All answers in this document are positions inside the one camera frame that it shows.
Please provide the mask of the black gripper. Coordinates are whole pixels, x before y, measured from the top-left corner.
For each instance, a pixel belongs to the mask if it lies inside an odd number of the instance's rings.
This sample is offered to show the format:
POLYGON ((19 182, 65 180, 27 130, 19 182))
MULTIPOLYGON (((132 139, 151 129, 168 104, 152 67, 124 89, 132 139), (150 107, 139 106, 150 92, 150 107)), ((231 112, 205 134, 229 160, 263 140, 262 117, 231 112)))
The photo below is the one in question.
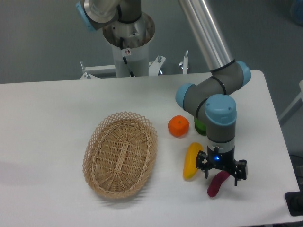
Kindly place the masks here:
POLYGON ((220 152, 217 148, 207 146, 207 154, 199 151, 196 157, 196 168, 204 172, 205 179, 209 176, 209 170, 215 168, 228 171, 234 177, 234 185, 238 185, 238 181, 247 179, 247 160, 242 159, 236 161, 234 159, 235 147, 220 152))

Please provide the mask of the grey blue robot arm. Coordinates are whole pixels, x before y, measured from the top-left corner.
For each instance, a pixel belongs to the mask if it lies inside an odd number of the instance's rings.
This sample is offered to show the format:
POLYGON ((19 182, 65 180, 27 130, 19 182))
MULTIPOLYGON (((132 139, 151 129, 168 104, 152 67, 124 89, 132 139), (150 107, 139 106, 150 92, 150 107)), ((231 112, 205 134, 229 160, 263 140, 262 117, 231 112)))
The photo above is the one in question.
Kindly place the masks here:
MULTIPOLYGON (((207 151, 198 153, 196 167, 205 174, 215 168, 235 181, 245 180, 247 162, 234 158, 237 111, 231 95, 250 81, 250 69, 232 57, 205 0, 181 0, 179 4, 211 72, 210 78, 198 85, 183 84, 175 95, 178 105, 206 127, 207 151)), ((102 29, 116 48, 118 77, 148 75, 145 55, 135 49, 153 38, 155 28, 139 0, 81 0, 76 9, 88 30, 102 29)))

